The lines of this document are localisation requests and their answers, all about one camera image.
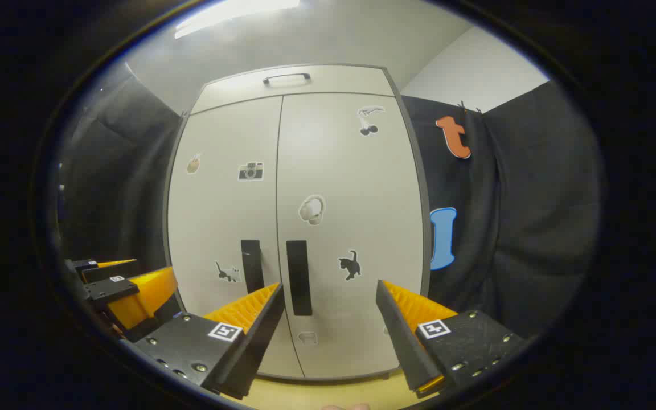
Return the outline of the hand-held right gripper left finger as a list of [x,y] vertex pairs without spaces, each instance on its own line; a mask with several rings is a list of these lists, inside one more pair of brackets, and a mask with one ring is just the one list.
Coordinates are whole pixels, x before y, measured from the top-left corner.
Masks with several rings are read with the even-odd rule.
[[281,283],[264,286],[206,315],[158,319],[125,298],[120,325],[139,358],[192,389],[242,399],[250,392],[285,310]]

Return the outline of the black door handle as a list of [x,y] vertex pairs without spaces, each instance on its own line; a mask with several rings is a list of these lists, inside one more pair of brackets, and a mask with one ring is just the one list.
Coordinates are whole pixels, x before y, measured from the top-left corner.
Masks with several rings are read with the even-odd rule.
[[313,315],[307,249],[308,246],[305,240],[289,240],[286,242],[290,295],[293,314],[296,317]]
[[240,251],[244,266],[244,283],[247,293],[250,294],[265,286],[260,241],[242,240]]

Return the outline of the white door with headphone sticker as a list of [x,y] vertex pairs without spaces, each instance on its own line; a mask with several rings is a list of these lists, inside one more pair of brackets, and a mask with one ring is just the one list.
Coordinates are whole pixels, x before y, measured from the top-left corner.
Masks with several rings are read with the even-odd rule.
[[403,114],[387,96],[286,98],[277,195],[287,272],[286,242],[307,242],[313,315],[290,312],[303,377],[391,371],[377,284],[419,291],[427,264],[425,196]]

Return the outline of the white door with camera sticker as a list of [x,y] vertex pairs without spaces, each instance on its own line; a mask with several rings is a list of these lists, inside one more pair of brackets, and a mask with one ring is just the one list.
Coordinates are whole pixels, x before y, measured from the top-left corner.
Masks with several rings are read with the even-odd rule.
[[190,115],[169,183],[167,241],[181,299],[200,315],[247,296],[240,242],[260,241],[265,286],[284,286],[285,310],[259,372],[296,379],[305,374],[292,335],[277,195],[286,101],[265,97]]

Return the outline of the white double-door shoe cabinet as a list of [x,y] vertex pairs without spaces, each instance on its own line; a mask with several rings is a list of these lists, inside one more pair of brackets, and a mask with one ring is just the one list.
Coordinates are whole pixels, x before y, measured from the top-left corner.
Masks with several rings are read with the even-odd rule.
[[[358,66],[359,67],[368,67],[367,65],[358,65]],[[406,124],[406,127],[408,128],[409,139],[412,142],[412,151],[413,151],[413,155],[414,155],[415,161],[416,161],[417,176],[419,177],[419,187],[421,189],[421,193],[425,196],[425,198],[423,200],[423,211],[424,211],[424,221],[426,223],[426,225],[424,227],[424,235],[425,235],[424,240],[425,240],[425,255],[427,257],[427,264],[425,266],[425,272],[424,272],[424,275],[423,275],[422,288],[419,291],[414,291],[416,293],[425,294],[427,292],[427,286],[429,285],[429,260],[430,260],[430,253],[431,253],[430,252],[430,248],[431,248],[430,234],[431,234],[432,229],[430,228],[430,225],[429,225],[429,218],[428,218],[429,217],[429,195],[427,194],[425,174],[424,174],[423,164],[422,164],[422,160],[421,160],[421,153],[419,151],[419,143],[417,143],[416,135],[415,135],[415,133],[412,129],[411,120],[409,119],[408,110],[406,109],[406,107],[404,105],[403,99],[401,98],[401,96],[399,96],[399,92],[398,92],[396,86],[394,85],[394,82],[391,80],[390,74],[388,73],[388,71],[385,68],[382,68],[382,69],[385,70],[386,76],[390,80],[391,85],[393,86],[394,93],[395,93],[394,96],[387,96],[387,97],[395,98],[398,101],[401,113],[403,114],[404,122]],[[190,110],[190,112],[186,116],[185,124],[186,124],[186,122],[187,122],[187,120],[188,120],[188,118],[190,117],[191,114],[193,114],[192,109]],[[182,131],[180,132],[179,137],[177,138],[177,142],[175,143],[175,150],[174,150],[174,153],[172,155],[172,161],[171,161],[171,163],[172,163],[171,175],[172,175],[173,167],[174,167],[175,151],[177,150],[177,147],[179,145],[179,140],[180,140],[180,137],[181,137],[181,135],[183,133],[183,130],[185,128],[185,124],[182,128]],[[169,183],[167,184],[167,198],[169,197]],[[167,203],[166,203],[166,237],[167,237]],[[169,259],[170,259],[170,262],[171,262],[171,256],[170,256],[170,252],[169,252],[169,242],[167,242],[167,254],[169,254]],[[384,328],[384,332],[388,335],[388,330],[386,330],[386,327]],[[378,375],[378,374],[362,376],[362,377],[359,377],[359,378],[364,378],[364,377]],[[296,378],[296,379],[321,380],[321,381],[322,380],[341,380],[341,379],[307,379],[305,377]]]

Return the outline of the white drawer front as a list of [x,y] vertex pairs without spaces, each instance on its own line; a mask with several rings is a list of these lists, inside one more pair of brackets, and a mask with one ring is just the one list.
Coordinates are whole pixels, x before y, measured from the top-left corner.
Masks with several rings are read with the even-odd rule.
[[[282,73],[310,73],[309,84],[290,81],[276,87],[263,85],[263,78]],[[192,113],[265,97],[306,93],[361,93],[394,96],[385,70],[358,65],[295,65],[239,73],[204,85]]]

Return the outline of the black backdrop cloth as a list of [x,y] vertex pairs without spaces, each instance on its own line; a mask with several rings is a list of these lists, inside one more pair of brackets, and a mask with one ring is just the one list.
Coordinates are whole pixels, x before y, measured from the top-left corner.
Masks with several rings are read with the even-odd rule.
[[430,300],[481,310],[523,338],[544,332],[590,265],[603,168],[585,117],[546,83],[485,113],[404,96],[430,210],[453,208],[454,260]]
[[135,259],[145,273],[167,266],[166,180],[181,125],[127,67],[88,93],[60,159],[65,259]]

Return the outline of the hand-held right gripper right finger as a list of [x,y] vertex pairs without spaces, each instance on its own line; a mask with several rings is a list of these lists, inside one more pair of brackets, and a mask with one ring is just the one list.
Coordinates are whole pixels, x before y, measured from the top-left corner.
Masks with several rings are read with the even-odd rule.
[[482,311],[457,313],[385,280],[377,284],[376,306],[408,387],[419,399],[471,387],[528,343]]

